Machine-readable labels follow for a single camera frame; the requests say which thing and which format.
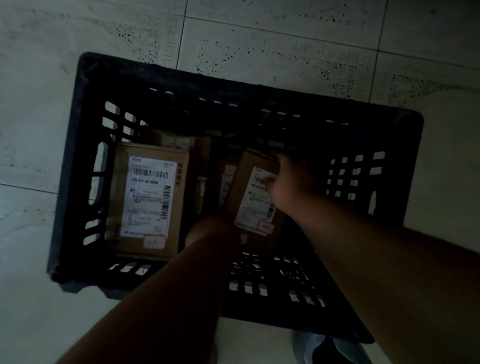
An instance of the tile floor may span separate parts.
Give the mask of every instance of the tile floor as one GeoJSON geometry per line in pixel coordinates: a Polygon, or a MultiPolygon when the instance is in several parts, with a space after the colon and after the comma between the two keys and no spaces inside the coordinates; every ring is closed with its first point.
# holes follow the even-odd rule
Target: tile floor
{"type": "MultiPolygon", "coordinates": [[[[2,362],[53,362],[116,304],[45,274],[80,54],[419,110],[406,225],[480,252],[479,15],[467,0],[0,0],[2,362]]],[[[289,330],[219,332],[220,363],[294,363],[289,330]]]]}

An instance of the barcode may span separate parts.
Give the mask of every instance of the barcode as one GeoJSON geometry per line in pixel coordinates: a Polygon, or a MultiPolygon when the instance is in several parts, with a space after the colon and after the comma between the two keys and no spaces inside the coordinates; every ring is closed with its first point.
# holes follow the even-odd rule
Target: barcode
{"type": "Polygon", "coordinates": [[[163,204],[162,204],[162,216],[163,220],[168,219],[168,208],[170,207],[170,192],[172,191],[171,186],[165,186],[163,190],[163,204]]]}
{"type": "Polygon", "coordinates": [[[270,220],[272,218],[274,211],[275,211],[275,205],[270,204],[270,207],[268,208],[268,213],[267,213],[267,220],[270,220]]]}
{"type": "Polygon", "coordinates": [[[265,180],[264,180],[263,178],[261,178],[261,177],[255,176],[254,180],[255,180],[255,182],[257,182],[257,183],[265,184],[265,180]]]}
{"type": "Polygon", "coordinates": [[[168,172],[162,172],[160,170],[144,170],[142,168],[134,168],[133,174],[145,177],[163,178],[164,180],[168,179],[168,172]]]}

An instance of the black plastic crate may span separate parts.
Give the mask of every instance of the black plastic crate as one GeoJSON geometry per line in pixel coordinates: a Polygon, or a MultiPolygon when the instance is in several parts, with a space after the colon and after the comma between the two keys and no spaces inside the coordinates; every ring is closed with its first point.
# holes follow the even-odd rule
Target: black plastic crate
{"type": "MultiPolygon", "coordinates": [[[[48,261],[48,273],[64,291],[98,286],[121,299],[165,265],[103,249],[115,145],[136,141],[144,122],[214,134],[220,144],[300,154],[325,193],[365,212],[374,195],[373,214],[395,225],[403,224],[423,127],[414,111],[86,53],[77,70],[48,261]],[[94,171],[99,146],[103,165],[94,171]],[[99,223],[86,228],[91,221],[99,223]],[[92,236],[95,241],[84,245],[92,236]]],[[[273,256],[239,255],[222,315],[373,342],[292,220],[273,256]]]]}

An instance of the forearm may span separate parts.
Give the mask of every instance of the forearm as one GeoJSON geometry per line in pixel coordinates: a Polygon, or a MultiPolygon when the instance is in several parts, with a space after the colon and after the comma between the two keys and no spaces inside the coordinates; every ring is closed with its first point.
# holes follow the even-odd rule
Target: forearm
{"type": "Polygon", "coordinates": [[[471,358],[478,255],[324,197],[301,199],[289,214],[395,363],[448,362],[449,351],[471,358]]]}
{"type": "Polygon", "coordinates": [[[207,363],[237,239],[185,249],[96,324],[59,363],[207,363]]]}

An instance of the red bordered sticker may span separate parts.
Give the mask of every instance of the red bordered sticker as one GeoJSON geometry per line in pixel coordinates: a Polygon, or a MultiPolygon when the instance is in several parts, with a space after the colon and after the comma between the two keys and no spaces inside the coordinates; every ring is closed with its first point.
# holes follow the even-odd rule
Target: red bordered sticker
{"type": "Polygon", "coordinates": [[[265,234],[271,234],[275,229],[275,225],[269,223],[265,220],[260,220],[257,225],[257,230],[260,232],[264,232],[265,234]]]}
{"type": "Polygon", "coordinates": [[[167,237],[165,235],[145,235],[144,248],[163,250],[167,246],[167,237]]]}

